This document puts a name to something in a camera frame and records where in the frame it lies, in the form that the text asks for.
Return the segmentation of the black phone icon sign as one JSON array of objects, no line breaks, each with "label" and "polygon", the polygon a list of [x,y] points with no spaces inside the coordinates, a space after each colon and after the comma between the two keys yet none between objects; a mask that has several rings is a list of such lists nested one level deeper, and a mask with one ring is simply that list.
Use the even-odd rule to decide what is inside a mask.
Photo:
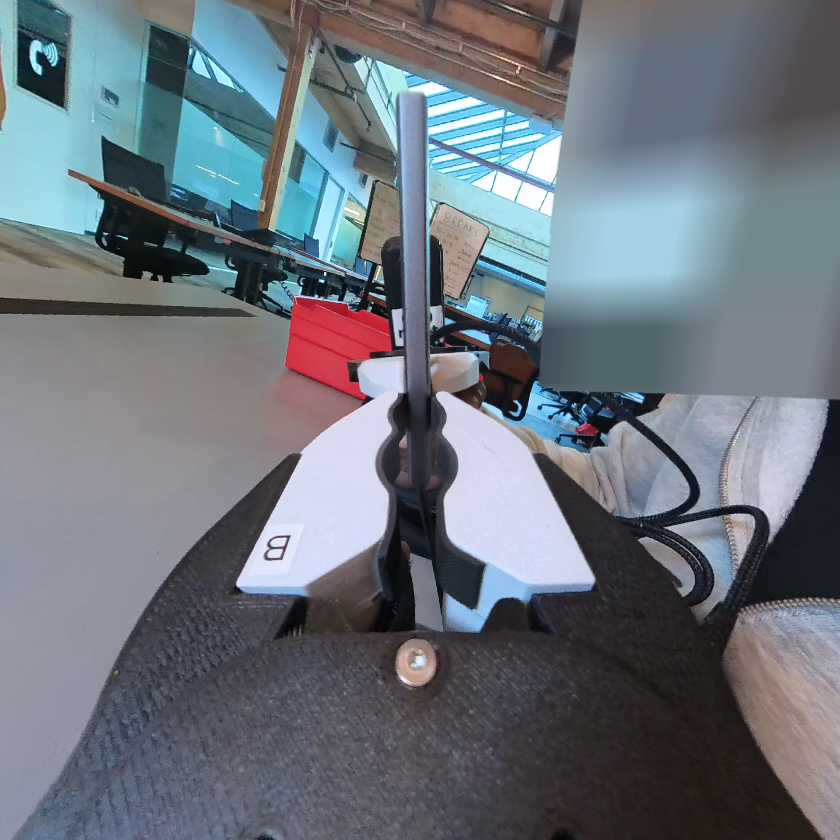
[{"label": "black phone icon sign", "polygon": [[68,109],[71,16],[50,1],[16,1],[19,88]]}]

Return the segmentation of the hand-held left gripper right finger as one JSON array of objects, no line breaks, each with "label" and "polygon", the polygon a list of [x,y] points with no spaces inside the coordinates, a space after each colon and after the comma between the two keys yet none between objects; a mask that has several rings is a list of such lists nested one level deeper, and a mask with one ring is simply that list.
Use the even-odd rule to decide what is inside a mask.
[{"label": "hand-held left gripper right finger", "polygon": [[478,632],[506,599],[592,591],[592,568],[528,447],[453,395],[436,394],[433,407],[444,630]]}]

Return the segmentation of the long wooden desk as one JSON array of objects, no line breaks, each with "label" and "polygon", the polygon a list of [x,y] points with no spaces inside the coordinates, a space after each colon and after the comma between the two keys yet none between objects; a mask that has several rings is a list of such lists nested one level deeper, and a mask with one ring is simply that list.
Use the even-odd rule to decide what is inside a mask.
[{"label": "long wooden desk", "polygon": [[236,280],[229,295],[258,305],[265,279],[285,280],[293,268],[307,266],[304,258],[292,255],[288,248],[261,244],[72,169],[68,175],[89,186],[103,201],[95,239],[102,249],[121,257],[131,275],[144,258],[151,258],[152,274],[164,280],[164,269],[182,267],[185,260],[196,262],[187,250],[198,247],[221,255],[235,267]]}]

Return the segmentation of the person's black shirt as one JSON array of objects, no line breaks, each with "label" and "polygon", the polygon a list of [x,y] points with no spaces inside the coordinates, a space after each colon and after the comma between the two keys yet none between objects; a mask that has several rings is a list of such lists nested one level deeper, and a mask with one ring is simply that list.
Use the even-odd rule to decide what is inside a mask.
[{"label": "person's black shirt", "polygon": [[746,603],[838,597],[839,401],[831,400],[811,473],[766,550]]}]

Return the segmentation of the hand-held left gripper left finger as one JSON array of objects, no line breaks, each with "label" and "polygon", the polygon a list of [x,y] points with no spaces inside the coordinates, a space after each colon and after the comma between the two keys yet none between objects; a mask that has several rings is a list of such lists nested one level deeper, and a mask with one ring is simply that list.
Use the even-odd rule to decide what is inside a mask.
[{"label": "hand-held left gripper left finger", "polygon": [[406,593],[395,489],[402,400],[385,392],[302,450],[250,548],[239,592],[335,602],[359,632],[391,627]]}]

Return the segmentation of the wooden post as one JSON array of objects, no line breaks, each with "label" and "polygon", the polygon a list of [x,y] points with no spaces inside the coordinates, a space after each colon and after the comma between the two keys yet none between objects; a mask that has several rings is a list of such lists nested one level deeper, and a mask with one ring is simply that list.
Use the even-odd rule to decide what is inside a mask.
[{"label": "wooden post", "polygon": [[258,211],[258,228],[261,229],[274,230],[277,227],[319,46],[319,38],[308,24],[302,24],[296,30],[292,50],[287,58],[269,158],[263,175]]}]

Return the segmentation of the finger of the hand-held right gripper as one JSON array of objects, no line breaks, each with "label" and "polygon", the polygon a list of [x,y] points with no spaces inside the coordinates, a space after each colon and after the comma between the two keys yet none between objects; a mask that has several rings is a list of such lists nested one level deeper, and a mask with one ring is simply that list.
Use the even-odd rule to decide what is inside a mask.
[{"label": "finger of the hand-held right gripper", "polygon": [[377,398],[387,392],[406,393],[403,355],[380,355],[359,362],[359,389],[365,397]]},{"label": "finger of the hand-held right gripper", "polygon": [[456,394],[482,381],[482,365],[489,361],[488,352],[433,352],[429,370],[432,393]]}]

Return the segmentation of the handwritten whiteboard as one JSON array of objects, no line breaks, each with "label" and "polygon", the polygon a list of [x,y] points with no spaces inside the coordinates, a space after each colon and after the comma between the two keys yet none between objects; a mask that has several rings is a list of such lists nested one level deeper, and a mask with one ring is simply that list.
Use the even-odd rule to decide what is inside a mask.
[{"label": "handwritten whiteboard", "polygon": [[444,295],[458,300],[472,276],[490,228],[446,203],[436,206],[430,226],[430,234],[443,250]]},{"label": "handwritten whiteboard", "polygon": [[392,185],[373,183],[357,256],[368,263],[382,264],[385,242],[401,233],[400,193]]}]

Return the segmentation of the grey usb hub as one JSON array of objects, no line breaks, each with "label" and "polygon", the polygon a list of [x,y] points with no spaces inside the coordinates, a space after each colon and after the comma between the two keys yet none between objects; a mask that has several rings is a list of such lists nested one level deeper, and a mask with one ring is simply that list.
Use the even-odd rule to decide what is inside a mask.
[{"label": "grey usb hub", "polygon": [[398,181],[402,234],[403,348],[407,399],[406,473],[425,492],[431,475],[429,369],[429,222],[427,213],[427,99],[404,91],[397,98]]}]

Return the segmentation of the person in grey hoodie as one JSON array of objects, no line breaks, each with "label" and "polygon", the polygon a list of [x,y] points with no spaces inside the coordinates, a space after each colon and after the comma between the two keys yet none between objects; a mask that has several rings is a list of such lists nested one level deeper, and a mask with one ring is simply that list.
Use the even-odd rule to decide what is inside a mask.
[{"label": "person in grey hoodie", "polygon": [[[750,506],[769,522],[767,548],[811,473],[828,403],[811,398],[667,395],[641,422],[696,476],[697,509]],[[838,599],[748,605],[753,519],[685,523],[715,584],[696,606],[711,618],[732,600],[723,664],[743,716],[786,790],[821,838],[838,838]]]}]

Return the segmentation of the black office chair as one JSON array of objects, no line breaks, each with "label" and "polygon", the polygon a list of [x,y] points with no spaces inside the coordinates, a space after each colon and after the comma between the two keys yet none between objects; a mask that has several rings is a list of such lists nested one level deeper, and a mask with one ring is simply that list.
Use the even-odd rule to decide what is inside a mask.
[{"label": "black office chair", "polygon": [[[101,162],[105,183],[132,196],[168,202],[165,168],[101,138]],[[172,283],[175,277],[203,277],[209,268],[200,259],[180,248],[168,248],[170,223],[145,212],[130,202],[102,193],[103,209],[95,234],[100,248],[122,258],[122,275],[140,279],[144,273],[152,280]]]}]

